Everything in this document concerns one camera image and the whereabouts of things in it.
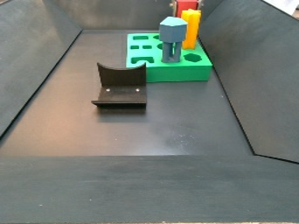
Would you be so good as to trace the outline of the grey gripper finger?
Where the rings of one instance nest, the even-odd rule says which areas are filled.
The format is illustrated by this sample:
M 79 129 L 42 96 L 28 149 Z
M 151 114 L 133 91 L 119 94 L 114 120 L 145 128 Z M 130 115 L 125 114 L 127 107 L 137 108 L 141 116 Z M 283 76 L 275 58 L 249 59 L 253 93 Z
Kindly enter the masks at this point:
M 175 7 L 177 7 L 177 0 L 171 0 L 171 2 L 170 2 L 170 7 L 171 7 L 171 8 L 175 8 Z
M 205 5 L 205 0 L 199 0 L 199 7 L 198 7 L 198 10 L 202 9 L 203 5 Z

